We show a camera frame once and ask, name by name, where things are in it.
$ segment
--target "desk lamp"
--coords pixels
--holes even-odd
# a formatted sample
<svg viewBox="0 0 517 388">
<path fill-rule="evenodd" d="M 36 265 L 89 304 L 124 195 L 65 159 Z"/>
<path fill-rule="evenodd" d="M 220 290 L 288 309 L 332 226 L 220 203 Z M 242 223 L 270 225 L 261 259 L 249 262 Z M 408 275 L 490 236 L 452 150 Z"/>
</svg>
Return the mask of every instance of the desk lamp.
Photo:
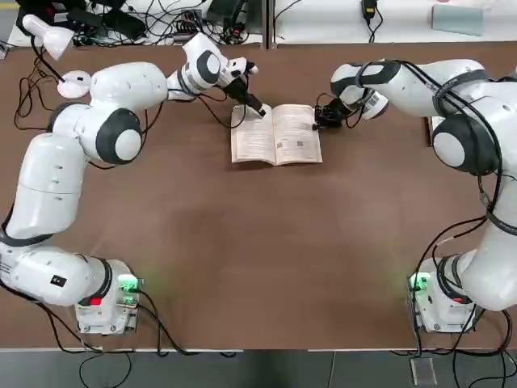
<svg viewBox="0 0 517 388">
<path fill-rule="evenodd" d="M 35 15 L 23 17 L 23 27 L 32 34 L 31 46 L 40 61 L 57 77 L 57 91 L 66 99 L 78 99 L 90 90 L 90 75 L 82 70 L 73 70 L 61 76 L 38 52 L 36 38 L 43 41 L 43 46 L 50 56 L 58 61 L 70 46 L 74 32 L 58 26 L 50 26 Z"/>
</svg>

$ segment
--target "gray floor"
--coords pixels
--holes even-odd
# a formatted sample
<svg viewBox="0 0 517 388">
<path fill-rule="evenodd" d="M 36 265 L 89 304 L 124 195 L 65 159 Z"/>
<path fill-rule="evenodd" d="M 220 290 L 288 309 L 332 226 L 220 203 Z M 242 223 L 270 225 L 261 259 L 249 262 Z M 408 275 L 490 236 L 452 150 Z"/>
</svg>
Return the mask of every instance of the gray floor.
<svg viewBox="0 0 517 388">
<path fill-rule="evenodd" d="M 2 388 L 81 387 L 78 367 L 83 355 L 59 352 L 0 353 Z M 330 374 L 331 352 L 239 353 L 225 359 L 217 353 L 200 356 L 171 354 L 161 359 L 149 353 L 131 355 L 133 368 L 123 388 L 326 388 Z M 435 358 L 439 388 L 453 388 L 452 358 Z M 513 366 L 508 361 L 509 371 Z M 124 376 L 127 360 L 121 355 L 102 356 L 84 368 L 90 388 L 106 388 Z M 477 377 L 502 373 L 497 358 L 473 359 L 460 356 L 457 363 L 462 388 Z M 377 388 L 413 386 L 409 361 L 388 352 L 338 352 L 331 388 Z M 476 384 L 475 388 L 500 387 L 501 381 Z M 517 387 L 517 380 L 506 387 Z"/>
<path fill-rule="evenodd" d="M 12 2 L 0 0 L 0 3 Z M 17 10 L 0 10 L 0 40 L 7 41 L 16 21 Z"/>
</svg>

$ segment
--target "brown table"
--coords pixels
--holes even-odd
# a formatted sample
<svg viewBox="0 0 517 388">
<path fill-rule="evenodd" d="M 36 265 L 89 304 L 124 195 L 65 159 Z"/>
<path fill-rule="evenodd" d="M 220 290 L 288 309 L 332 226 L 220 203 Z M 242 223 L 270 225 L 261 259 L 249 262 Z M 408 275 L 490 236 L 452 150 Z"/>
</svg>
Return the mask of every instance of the brown table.
<svg viewBox="0 0 517 388">
<path fill-rule="evenodd" d="M 251 90 L 275 106 L 313 105 L 347 61 L 465 57 L 504 75 L 515 65 L 517 44 L 223 51 L 256 61 L 260 72 Z M 22 50 L 0 62 L 4 213 L 34 135 L 12 123 L 18 81 L 30 73 L 32 60 Z M 83 49 L 57 68 L 93 72 L 126 61 L 151 61 L 168 74 L 184 55 L 179 47 Z M 50 84 L 44 94 L 56 106 Z M 232 104 L 212 106 L 228 120 Z M 45 125 L 47 119 L 40 109 L 23 123 Z M 167 103 L 134 163 L 87 170 L 78 219 L 53 242 L 128 263 L 145 278 L 170 332 L 189 348 L 411 348 L 406 277 L 440 230 L 481 212 L 475 179 L 440 163 L 426 147 L 422 120 L 395 108 L 356 129 L 323 133 L 322 152 L 318 166 L 232 166 L 229 133 L 200 102 Z M 443 252 L 471 249 L 479 237 L 468 236 Z M 5 292 L 0 303 L 1 348 L 55 347 L 42 312 Z M 466 336 L 465 347 L 498 345 L 503 325 L 495 313 L 486 316 L 481 330 Z M 109 343 L 153 347 L 154 333 L 144 319 L 138 334 Z M 63 339 L 78 346 L 67 334 Z M 450 347 L 452 341 L 449 335 L 424 336 L 426 346 Z"/>
</svg>

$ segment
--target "book page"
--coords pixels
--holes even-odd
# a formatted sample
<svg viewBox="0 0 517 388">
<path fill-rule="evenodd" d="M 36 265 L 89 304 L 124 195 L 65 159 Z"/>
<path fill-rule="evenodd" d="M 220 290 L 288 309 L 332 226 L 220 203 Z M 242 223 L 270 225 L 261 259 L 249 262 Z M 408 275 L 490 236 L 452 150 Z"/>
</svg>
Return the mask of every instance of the book page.
<svg viewBox="0 0 517 388">
<path fill-rule="evenodd" d="M 322 162 L 314 110 L 308 105 L 280 105 L 273 109 L 277 164 Z"/>
<path fill-rule="evenodd" d="M 232 129 L 232 162 L 262 160 L 276 164 L 275 134 L 271 107 L 264 105 L 266 115 L 261 117 L 249 107 L 246 118 Z M 237 105 L 232 111 L 232 127 L 237 125 L 244 114 L 244 106 Z"/>
</svg>

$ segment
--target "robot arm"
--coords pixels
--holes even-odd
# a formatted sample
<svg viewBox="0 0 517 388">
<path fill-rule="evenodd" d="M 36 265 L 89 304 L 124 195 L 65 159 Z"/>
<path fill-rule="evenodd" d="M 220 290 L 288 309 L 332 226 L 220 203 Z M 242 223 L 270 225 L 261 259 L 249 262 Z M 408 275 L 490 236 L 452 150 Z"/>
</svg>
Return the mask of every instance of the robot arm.
<svg viewBox="0 0 517 388">
<path fill-rule="evenodd" d="M 169 99 L 193 100 L 197 95 L 217 85 L 231 99 L 248 105 L 265 116 L 263 104 L 248 93 L 247 77 L 258 73 L 255 63 L 245 58 L 228 60 L 219 48 L 198 32 L 186 44 L 187 63 L 168 79 Z"/>
<path fill-rule="evenodd" d="M 482 65 L 469 60 L 418 66 L 439 84 L 436 86 L 418 71 L 411 71 L 411 66 L 404 61 L 342 65 L 332 76 L 331 90 L 345 107 L 370 102 L 370 109 L 382 112 L 389 101 L 412 116 L 445 116 L 433 133 L 436 155 L 446 165 L 475 175 L 489 174 L 498 167 L 488 123 L 501 146 L 502 168 L 511 176 L 503 180 L 494 215 L 510 226 L 517 225 L 517 181 L 513 178 L 517 176 L 513 130 L 517 79 L 495 82 Z M 441 99 L 443 91 L 454 92 L 471 108 L 451 95 Z M 364 98 L 375 93 L 386 100 Z M 422 326 L 428 331 L 459 332 L 472 324 L 469 316 L 474 303 L 487 310 L 517 304 L 516 236 L 512 229 L 504 230 L 491 222 L 476 250 L 442 258 L 437 267 L 431 259 L 424 261 L 414 275 L 425 278 L 419 282 L 415 301 Z"/>
<path fill-rule="evenodd" d="M 205 59 L 211 58 L 218 66 L 214 56 Z M 145 62 L 112 66 L 91 80 L 90 103 L 62 104 L 48 132 L 27 148 L 15 202 L 0 229 L 0 280 L 48 304 L 75 305 L 81 332 L 120 334 L 134 324 L 138 302 L 128 287 L 138 288 L 139 281 L 127 265 L 70 253 L 48 240 L 75 221 L 90 160 L 122 165 L 140 153 L 135 111 L 168 99 L 169 85 L 157 66 Z"/>
</svg>

